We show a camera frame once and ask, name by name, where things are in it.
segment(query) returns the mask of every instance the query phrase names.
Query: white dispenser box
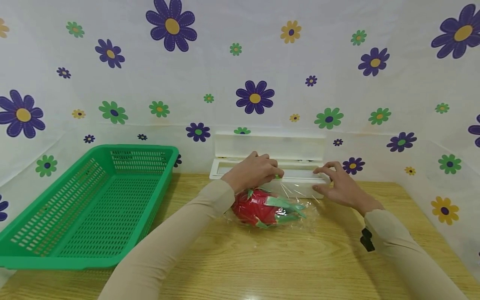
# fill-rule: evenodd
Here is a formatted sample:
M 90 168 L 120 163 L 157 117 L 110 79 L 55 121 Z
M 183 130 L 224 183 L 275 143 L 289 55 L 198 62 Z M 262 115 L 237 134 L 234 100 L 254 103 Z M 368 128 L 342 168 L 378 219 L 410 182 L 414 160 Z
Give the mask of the white dispenser box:
M 313 174 L 315 168 L 324 165 L 324 138 L 218 132 L 214 134 L 214 142 L 216 157 L 210 179 L 220 179 L 252 151 L 257 151 L 258 155 L 268 153 L 285 172 L 283 178 L 262 186 L 269 191 L 284 197 L 319 199 L 323 196 L 312 185 L 330 184 L 328 176 Z

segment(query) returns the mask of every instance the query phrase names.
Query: hand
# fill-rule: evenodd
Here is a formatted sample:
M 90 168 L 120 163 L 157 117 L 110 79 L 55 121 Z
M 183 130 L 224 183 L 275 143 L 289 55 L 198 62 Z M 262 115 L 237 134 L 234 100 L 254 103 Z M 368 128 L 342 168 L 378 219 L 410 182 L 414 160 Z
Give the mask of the hand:
M 333 188 L 326 184 L 316 184 L 312 188 L 333 202 L 352 207 L 362 216 L 374 209 L 384 209 L 382 204 L 362 190 L 357 183 L 342 168 L 338 161 L 328 162 L 321 168 L 316 168 L 314 174 L 324 173 L 333 181 Z
M 282 178 L 283 173 L 283 170 L 278 168 L 277 161 L 270 159 L 268 154 L 258 156 L 257 152 L 253 151 L 246 159 L 225 173 L 222 180 L 228 183 L 236 194 L 271 182 L 275 179 L 275 175 Z

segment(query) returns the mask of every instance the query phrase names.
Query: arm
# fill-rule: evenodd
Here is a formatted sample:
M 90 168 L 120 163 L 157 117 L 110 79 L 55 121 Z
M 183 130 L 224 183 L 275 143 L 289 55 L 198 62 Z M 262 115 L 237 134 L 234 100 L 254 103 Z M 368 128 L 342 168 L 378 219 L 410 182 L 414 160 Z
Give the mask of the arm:
M 270 182 L 275 175 L 283 176 L 277 162 L 253 152 L 136 245 L 115 268 L 98 299 L 158 299 L 167 273 L 210 221 L 231 207 L 234 194 Z
M 393 264 L 415 299 L 463 300 L 467 297 L 436 262 L 413 240 L 407 228 L 382 204 L 363 191 L 339 162 L 329 162 L 314 173 L 325 173 L 333 188 L 315 185 L 313 189 L 340 205 L 356 209 L 372 233 L 375 250 Z

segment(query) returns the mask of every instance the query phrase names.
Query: green flower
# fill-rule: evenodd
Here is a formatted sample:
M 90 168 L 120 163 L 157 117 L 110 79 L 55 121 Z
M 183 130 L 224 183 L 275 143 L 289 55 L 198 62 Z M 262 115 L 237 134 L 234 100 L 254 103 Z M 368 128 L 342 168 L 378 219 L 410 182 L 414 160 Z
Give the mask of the green flower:
M 350 40 L 350 42 L 352 42 L 354 46 L 360 46 L 360 44 L 365 41 L 366 37 L 367 34 L 365 33 L 365 30 L 357 30 L 357 33 L 352 34 L 352 39 Z
M 212 102 L 214 101 L 212 94 L 206 94 L 206 95 L 204 96 L 204 101 L 205 101 L 206 103 L 212 103 Z
M 320 113 L 317 115 L 317 119 L 315 120 L 315 124 L 319 124 L 318 128 L 327 128 L 332 129 L 334 126 L 340 125 L 340 119 L 343 118 L 343 114 L 339 113 L 340 109 L 335 108 L 332 110 L 331 108 L 325 108 L 324 113 Z
M 445 170 L 445 174 L 455 174 L 457 170 L 460 170 L 462 166 L 460 163 L 462 160 L 460 158 L 455 158 L 455 155 L 450 154 L 450 156 L 442 155 L 442 159 L 438 160 L 440 164 L 440 170 Z
M 53 158 L 52 155 L 44 155 L 42 159 L 36 161 L 36 164 L 38 165 L 38 167 L 36 167 L 35 172 L 40 173 L 40 177 L 44 177 L 45 175 L 50 177 L 50 175 L 52 175 L 52 172 L 55 172 L 57 170 L 57 161 Z
M 233 56 L 238 56 L 241 53 L 241 46 L 239 43 L 235 44 L 233 43 L 232 46 L 230 46 L 230 53 L 233 54 Z
M 236 133 L 236 134 L 249 134 L 251 133 L 250 130 L 247 129 L 247 127 L 238 127 L 237 129 L 235 129 L 233 131 L 233 133 Z
M 449 109 L 450 108 L 448 107 L 448 104 L 443 102 L 437 105 L 437 107 L 435 108 L 436 112 L 439 112 L 441 114 L 443 114 L 444 112 L 448 112 Z
M 103 101 L 102 103 L 103 106 L 98 107 L 98 109 L 104 112 L 102 115 L 103 118 L 110 119 L 113 124 L 117 124 L 117 122 L 125 124 L 124 120 L 128 120 L 128 116 L 124 114 L 124 108 L 119 108 L 115 101 L 110 102 L 110 104 L 108 104 L 107 101 Z
M 168 110 L 168 105 L 164 105 L 162 101 L 152 101 L 152 104 L 148 106 L 152 111 L 152 115 L 155 115 L 160 118 L 160 117 L 167 117 L 167 114 L 170 113 Z
M 82 27 L 78 25 L 77 22 L 67 22 L 67 24 L 66 28 L 69 34 L 74 37 L 84 37 L 85 31 L 82 30 Z
M 392 113 L 388 111 L 388 108 L 385 108 L 385 109 L 379 108 L 377 109 L 377 111 L 374 111 L 370 114 L 371 117 L 368 118 L 368 121 L 371 121 L 372 125 L 374 124 L 381 125 L 383 122 L 388 121 L 388 117 L 391 114 Z

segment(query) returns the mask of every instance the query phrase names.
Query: fabric wall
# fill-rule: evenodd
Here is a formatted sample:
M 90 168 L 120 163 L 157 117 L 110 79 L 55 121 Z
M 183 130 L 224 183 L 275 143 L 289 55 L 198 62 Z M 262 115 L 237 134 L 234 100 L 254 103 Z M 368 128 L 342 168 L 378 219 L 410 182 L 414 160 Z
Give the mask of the fabric wall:
M 473 2 L 3 0 L 0 230 L 99 144 L 208 173 L 216 129 L 319 136 L 355 179 L 401 184 L 480 279 Z

